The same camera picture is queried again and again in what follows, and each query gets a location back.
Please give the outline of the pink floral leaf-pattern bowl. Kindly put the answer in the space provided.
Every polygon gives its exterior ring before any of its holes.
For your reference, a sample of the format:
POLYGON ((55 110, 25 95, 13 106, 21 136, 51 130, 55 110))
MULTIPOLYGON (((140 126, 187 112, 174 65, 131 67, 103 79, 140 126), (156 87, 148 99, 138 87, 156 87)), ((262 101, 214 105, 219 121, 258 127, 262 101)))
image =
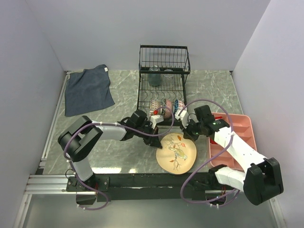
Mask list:
POLYGON ((164 117, 164 119, 169 119, 171 117, 171 111, 172 111, 172 101, 169 99, 162 99, 161 105, 163 108, 161 109, 161 114, 164 117))

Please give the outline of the blue scale pattern bowl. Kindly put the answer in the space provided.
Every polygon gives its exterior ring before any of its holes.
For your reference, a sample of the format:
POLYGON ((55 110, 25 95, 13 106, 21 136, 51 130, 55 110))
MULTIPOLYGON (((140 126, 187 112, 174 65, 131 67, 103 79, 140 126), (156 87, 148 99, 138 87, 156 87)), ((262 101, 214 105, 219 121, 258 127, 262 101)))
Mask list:
POLYGON ((151 100, 149 104, 149 117, 154 115, 154 111, 162 106, 161 100, 151 100))

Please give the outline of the blue grey ceramic mug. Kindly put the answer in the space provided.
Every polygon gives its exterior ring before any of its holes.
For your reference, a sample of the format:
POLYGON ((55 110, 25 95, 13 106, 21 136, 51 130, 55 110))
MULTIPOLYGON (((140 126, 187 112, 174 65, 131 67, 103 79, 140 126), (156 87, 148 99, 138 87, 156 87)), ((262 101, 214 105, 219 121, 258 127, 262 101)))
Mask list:
POLYGON ((149 73, 148 73, 148 83, 151 86, 159 86, 162 83, 162 76, 161 74, 156 74, 155 72, 159 72, 160 69, 158 66, 152 66, 149 68, 149 73))

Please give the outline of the clear glass cup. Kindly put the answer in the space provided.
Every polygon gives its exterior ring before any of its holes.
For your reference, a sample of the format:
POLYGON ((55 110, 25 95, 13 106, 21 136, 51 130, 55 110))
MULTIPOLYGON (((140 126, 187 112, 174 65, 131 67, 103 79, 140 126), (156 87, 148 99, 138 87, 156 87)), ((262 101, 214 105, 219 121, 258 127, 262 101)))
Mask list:
POLYGON ((174 77, 173 70, 172 69, 165 69, 163 76, 164 76, 165 83, 171 84, 172 79, 174 77))

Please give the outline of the blue patterned bowl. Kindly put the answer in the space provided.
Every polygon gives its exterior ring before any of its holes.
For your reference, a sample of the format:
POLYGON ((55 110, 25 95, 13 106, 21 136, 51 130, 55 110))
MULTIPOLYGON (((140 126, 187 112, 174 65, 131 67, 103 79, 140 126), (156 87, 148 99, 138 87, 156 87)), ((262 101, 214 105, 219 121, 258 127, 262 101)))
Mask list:
POLYGON ((174 111, 173 111, 174 119, 176 120, 175 114, 178 113, 179 110, 181 110, 185 106, 185 104, 183 101, 178 99, 176 99, 172 104, 174 106, 174 111))

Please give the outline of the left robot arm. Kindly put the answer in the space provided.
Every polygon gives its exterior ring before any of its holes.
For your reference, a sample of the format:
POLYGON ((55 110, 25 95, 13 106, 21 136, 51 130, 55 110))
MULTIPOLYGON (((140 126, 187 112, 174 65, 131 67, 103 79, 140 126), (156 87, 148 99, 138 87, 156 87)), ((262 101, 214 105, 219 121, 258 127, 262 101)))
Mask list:
POLYGON ((59 136, 57 142, 72 162, 79 177, 79 187, 89 191, 95 186, 96 177, 87 156, 98 140, 126 141, 137 136, 146 145, 161 149, 157 134, 158 128, 148 121, 147 114, 136 110, 130 117, 110 125, 97 125, 89 117, 81 116, 59 136))

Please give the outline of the beige bird pattern plate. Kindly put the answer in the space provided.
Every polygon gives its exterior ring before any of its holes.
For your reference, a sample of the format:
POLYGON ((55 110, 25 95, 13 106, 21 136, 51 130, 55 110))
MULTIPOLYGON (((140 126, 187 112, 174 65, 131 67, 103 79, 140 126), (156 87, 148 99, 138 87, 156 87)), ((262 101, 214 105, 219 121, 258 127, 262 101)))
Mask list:
POLYGON ((190 139, 180 133, 170 133, 161 140, 161 149, 156 150, 156 160, 165 171, 180 175, 187 173, 197 157, 197 148, 190 139))

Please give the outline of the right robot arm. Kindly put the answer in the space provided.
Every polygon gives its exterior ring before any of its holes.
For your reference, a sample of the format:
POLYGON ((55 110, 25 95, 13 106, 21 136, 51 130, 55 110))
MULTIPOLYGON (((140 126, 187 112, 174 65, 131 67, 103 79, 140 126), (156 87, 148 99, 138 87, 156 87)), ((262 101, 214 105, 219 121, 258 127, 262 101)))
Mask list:
POLYGON ((284 191, 281 168, 275 158, 267 158, 248 145, 234 130, 232 118, 217 119, 208 105, 194 109, 197 121, 189 118, 185 108, 179 109, 175 117, 181 121, 184 137, 197 140, 204 135, 228 152, 242 168, 234 170, 220 164, 207 173, 203 185, 219 189, 226 185, 244 192, 253 205, 259 205, 284 191))

